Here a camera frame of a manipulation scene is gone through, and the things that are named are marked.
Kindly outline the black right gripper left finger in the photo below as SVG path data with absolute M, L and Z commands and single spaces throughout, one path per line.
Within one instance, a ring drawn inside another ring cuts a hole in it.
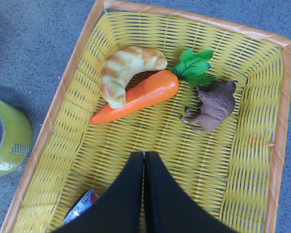
M 56 233 L 138 233 L 144 154 L 132 152 L 108 190 L 80 217 Z

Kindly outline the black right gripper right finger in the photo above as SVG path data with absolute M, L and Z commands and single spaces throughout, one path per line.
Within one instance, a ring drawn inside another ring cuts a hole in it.
M 184 192 L 155 151 L 145 153 L 144 211 L 147 233 L 235 232 Z

